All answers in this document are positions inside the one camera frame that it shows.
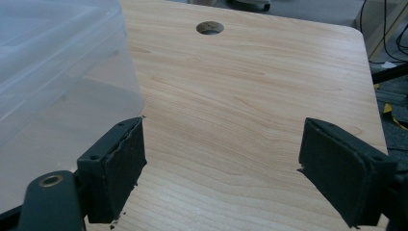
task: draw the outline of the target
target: wood grain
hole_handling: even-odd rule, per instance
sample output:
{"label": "wood grain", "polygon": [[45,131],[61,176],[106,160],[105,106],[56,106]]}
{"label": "wood grain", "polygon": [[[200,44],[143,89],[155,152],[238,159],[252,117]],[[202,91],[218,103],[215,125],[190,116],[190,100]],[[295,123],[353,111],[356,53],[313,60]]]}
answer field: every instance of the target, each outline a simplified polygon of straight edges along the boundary
{"label": "wood grain", "polygon": [[[115,230],[348,230],[296,170],[307,116],[386,151],[359,32],[166,1],[122,8],[148,164]],[[224,31],[201,35],[203,21]]]}

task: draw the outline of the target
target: wire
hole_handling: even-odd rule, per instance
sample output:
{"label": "wire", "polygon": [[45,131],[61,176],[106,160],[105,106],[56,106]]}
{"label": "wire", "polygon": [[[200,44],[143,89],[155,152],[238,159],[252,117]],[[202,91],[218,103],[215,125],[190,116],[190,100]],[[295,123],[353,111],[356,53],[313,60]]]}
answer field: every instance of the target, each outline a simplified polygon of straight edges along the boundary
{"label": "wire", "polygon": [[[364,7],[366,6],[366,3],[367,3],[367,0],[364,0],[364,3],[363,3],[363,5],[362,5],[361,11],[360,11],[360,32],[361,32],[362,34],[363,34],[363,11],[364,11]],[[408,46],[400,45],[400,41],[401,41],[401,39],[402,39],[403,34],[405,33],[405,31],[406,31],[407,29],[408,29],[408,24],[407,24],[407,26],[405,27],[405,29],[403,30],[403,32],[402,32],[402,33],[398,36],[398,38],[396,39],[398,50],[401,51],[403,54],[406,54],[406,55],[408,55],[408,53],[406,53],[405,51],[403,51],[402,48],[403,48],[403,49],[408,49]],[[386,44],[386,41],[385,41],[386,31],[387,31],[387,0],[384,0],[384,31],[383,31],[383,39],[382,39],[382,40],[383,40],[383,44],[384,44],[384,50],[385,50],[385,52],[387,53],[387,55],[388,55],[390,58],[392,58],[392,59],[395,60],[395,61],[391,61],[390,63],[396,63],[396,64],[397,64],[397,63],[407,63],[408,61],[404,61],[404,60],[395,58],[394,56],[392,56],[392,55],[388,52],[387,44]],[[371,64],[383,64],[383,63],[385,63],[385,62],[372,62],[372,61],[370,61],[370,60],[369,60],[369,62],[370,62]]]}
{"label": "wire", "polygon": [[408,24],[405,26],[404,30],[401,32],[401,34],[399,34],[399,36],[396,38],[396,41],[395,41],[395,44],[396,44],[396,47],[398,48],[398,50],[400,52],[404,53],[405,55],[408,55],[408,53],[403,51],[402,49],[408,49],[408,46],[401,45],[401,40],[402,40],[402,37],[404,36],[404,33],[405,33],[405,31],[407,29],[408,29]]}
{"label": "wire", "polygon": [[396,58],[394,56],[392,56],[390,54],[390,52],[388,52],[387,49],[387,42],[385,41],[386,38],[386,32],[387,32],[387,0],[384,0],[384,30],[383,30],[383,45],[384,45],[384,51],[385,53],[387,53],[387,55],[389,57],[391,57],[392,59],[397,60],[397,62],[393,62],[393,63],[408,63],[408,61]]}
{"label": "wire", "polygon": [[363,34],[363,10],[364,7],[366,6],[367,0],[364,0],[363,6],[361,7],[360,11],[360,32]]}

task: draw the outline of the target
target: plastic container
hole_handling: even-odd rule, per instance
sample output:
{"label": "plastic container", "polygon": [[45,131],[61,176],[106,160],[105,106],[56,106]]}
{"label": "plastic container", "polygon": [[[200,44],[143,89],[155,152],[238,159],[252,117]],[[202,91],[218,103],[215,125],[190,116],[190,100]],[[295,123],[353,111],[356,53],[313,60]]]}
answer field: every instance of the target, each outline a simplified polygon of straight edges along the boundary
{"label": "plastic container", "polygon": [[0,213],[142,108],[116,0],[2,0],[0,70]]}

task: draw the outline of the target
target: screw hole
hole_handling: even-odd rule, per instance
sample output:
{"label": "screw hole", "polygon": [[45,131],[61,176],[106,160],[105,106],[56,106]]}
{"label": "screw hole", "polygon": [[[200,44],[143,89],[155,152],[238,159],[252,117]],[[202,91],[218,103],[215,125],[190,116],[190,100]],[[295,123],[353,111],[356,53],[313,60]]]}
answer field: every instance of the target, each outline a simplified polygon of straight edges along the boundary
{"label": "screw hole", "polygon": [[224,26],[219,22],[206,21],[198,24],[196,30],[202,35],[211,36],[221,33],[224,30]]}
{"label": "screw hole", "polygon": [[38,184],[41,187],[47,188],[59,184],[63,179],[64,178],[61,175],[51,175],[42,179]]}

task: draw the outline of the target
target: gray carpet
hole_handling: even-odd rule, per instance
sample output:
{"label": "gray carpet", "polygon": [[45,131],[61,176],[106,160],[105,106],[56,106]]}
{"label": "gray carpet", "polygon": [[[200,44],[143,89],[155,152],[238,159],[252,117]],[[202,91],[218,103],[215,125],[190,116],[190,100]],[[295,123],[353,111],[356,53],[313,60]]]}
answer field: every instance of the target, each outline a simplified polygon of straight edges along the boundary
{"label": "gray carpet", "polygon": [[[189,2],[189,0],[171,1]],[[227,0],[218,0],[215,7],[253,13],[266,13],[356,28],[355,18],[363,3],[364,0],[271,0],[270,10],[263,12],[263,6],[244,4],[234,0],[229,4]],[[394,36],[387,42],[389,53],[403,60],[408,60],[408,56],[398,51],[395,40],[407,23],[408,18],[401,23]],[[408,32],[403,37],[401,44],[408,46]],[[384,51],[374,60],[375,63],[392,61],[394,60]],[[382,64],[370,64],[370,68],[372,73],[384,70]],[[408,94],[408,76],[382,83],[376,94],[389,154],[399,160],[401,170],[408,169],[408,131],[401,129],[395,123],[382,116],[384,104],[388,102],[393,106],[394,116],[408,122],[408,98],[406,97]]]}

